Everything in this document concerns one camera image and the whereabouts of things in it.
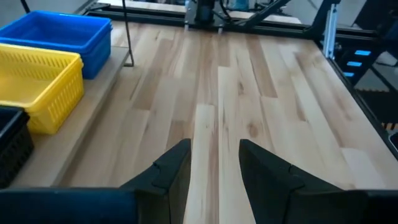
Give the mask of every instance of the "plastic basket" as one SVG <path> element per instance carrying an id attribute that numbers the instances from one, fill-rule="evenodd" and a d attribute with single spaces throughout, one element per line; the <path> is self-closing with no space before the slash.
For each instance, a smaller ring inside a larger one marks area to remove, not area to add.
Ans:
<path id="1" fill-rule="evenodd" d="M 0 105 L 24 108 L 29 130 L 55 134 L 83 96 L 80 56 L 0 44 Z"/>
<path id="2" fill-rule="evenodd" d="M 93 79 L 110 55 L 111 30 L 107 18 L 34 11 L 0 29 L 0 42 L 79 53 L 83 78 Z"/>
<path id="3" fill-rule="evenodd" d="M 0 188 L 8 187 L 33 150 L 28 120 L 23 109 L 0 106 Z"/>

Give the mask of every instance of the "wooden table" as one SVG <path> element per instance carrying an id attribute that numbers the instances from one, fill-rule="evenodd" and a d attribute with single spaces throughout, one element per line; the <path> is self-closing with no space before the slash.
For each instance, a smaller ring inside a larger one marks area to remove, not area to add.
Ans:
<path id="1" fill-rule="evenodd" d="M 123 23 L 113 26 L 126 46 Z M 398 162 L 312 41 L 130 32 L 136 67 L 122 70 L 62 185 L 119 186 L 192 138 L 185 223 L 254 223 L 238 159 L 246 138 L 342 189 L 398 188 Z"/>

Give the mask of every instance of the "blue led light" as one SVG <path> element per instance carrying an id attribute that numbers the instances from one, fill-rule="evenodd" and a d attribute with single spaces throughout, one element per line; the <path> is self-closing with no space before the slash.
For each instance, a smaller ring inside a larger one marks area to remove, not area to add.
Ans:
<path id="1" fill-rule="evenodd" d="M 360 67 L 362 65 L 361 62 L 348 62 L 348 66 Z"/>
<path id="2" fill-rule="evenodd" d="M 362 55 L 362 56 L 369 56 L 371 54 L 371 52 L 368 50 L 357 50 L 357 51 L 355 51 L 355 54 Z"/>
<path id="3" fill-rule="evenodd" d="M 354 76 L 354 73 L 352 73 L 352 72 L 345 72 L 344 75 L 345 75 L 346 77 L 353 77 L 353 76 Z"/>

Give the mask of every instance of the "wooden shelf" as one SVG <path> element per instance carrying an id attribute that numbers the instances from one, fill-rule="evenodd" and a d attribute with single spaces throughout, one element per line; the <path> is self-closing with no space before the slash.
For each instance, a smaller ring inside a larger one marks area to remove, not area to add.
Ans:
<path id="1" fill-rule="evenodd" d="M 127 59 L 127 48 L 112 47 L 111 56 L 95 80 L 85 80 L 85 95 L 59 132 L 33 135 L 35 149 L 11 187 L 57 185 L 103 105 Z"/>

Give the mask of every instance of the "basket rim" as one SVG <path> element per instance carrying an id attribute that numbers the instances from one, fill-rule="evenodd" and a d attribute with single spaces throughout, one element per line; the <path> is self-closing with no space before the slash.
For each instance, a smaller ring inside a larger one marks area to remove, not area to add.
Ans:
<path id="1" fill-rule="evenodd" d="M 49 49 L 39 49 L 35 47 L 24 47 L 20 45 L 11 45 L 11 44 L 0 44 L 0 51 L 1 49 L 19 49 L 19 50 L 29 50 L 29 51 L 34 51 L 34 52 L 42 52 L 45 54 L 57 54 L 57 55 L 68 55 L 73 57 L 72 61 L 60 72 L 56 78 L 54 78 L 51 83 L 45 88 L 45 90 L 32 102 L 30 103 L 19 103 L 15 101 L 7 101 L 7 100 L 0 100 L 0 105 L 6 105 L 6 106 L 15 106 L 15 107 L 22 107 L 24 108 L 28 113 L 35 113 L 37 111 L 41 110 L 40 105 L 37 105 L 39 101 L 44 98 L 45 95 L 47 95 L 51 90 L 53 90 L 55 84 L 59 82 L 60 79 L 62 79 L 69 70 L 71 70 L 74 66 L 78 65 L 79 63 L 81 64 L 81 67 L 83 68 L 83 62 L 81 62 L 80 54 L 78 53 L 72 53 L 72 52 L 63 52 L 59 50 L 49 50 Z"/>
<path id="2" fill-rule="evenodd" d="M 32 16 L 36 16 L 38 14 L 50 14 L 50 15 L 57 15 L 57 16 L 67 16 L 67 17 L 82 17 L 79 15 L 75 15 L 75 14 L 67 14 L 67 13 L 60 13 L 60 12 L 50 12 L 50 11 L 43 11 L 43 10 L 34 10 L 24 16 L 22 16 L 20 19 L 11 22 L 10 24 L 0 28 L 0 32 L 10 29 L 10 27 L 12 27 L 14 24 L 17 24 L 18 22 L 24 22 L 25 20 L 27 20 L 27 18 L 32 17 Z M 24 40 L 21 38 L 10 38 L 10 37 L 1 37 L 0 36 L 0 40 L 8 40 L 8 41 L 12 41 L 12 42 L 17 42 L 18 44 L 22 44 L 23 43 L 28 43 L 28 44 L 32 44 L 32 45 L 46 45 L 47 47 L 55 47 L 55 48 L 64 48 L 64 49 L 70 49 L 71 51 L 76 51 L 82 54 L 88 53 L 90 52 L 91 49 L 88 49 L 89 46 L 94 44 L 94 40 L 96 38 L 98 38 L 98 35 L 102 32 L 104 32 L 105 29 L 107 29 L 109 26 L 111 28 L 111 20 L 108 18 L 101 18 L 101 17 L 95 17 L 95 16 L 84 16 L 85 19 L 91 19 L 91 20 L 103 20 L 103 21 L 107 21 L 107 23 L 103 24 L 102 27 L 97 31 L 97 33 L 95 35 L 93 35 L 89 41 L 87 41 L 87 43 L 83 44 L 83 45 L 71 45 L 71 44 L 57 44 L 57 43 L 53 43 L 53 42 L 47 42 L 47 41 L 39 41 L 39 40 Z"/>

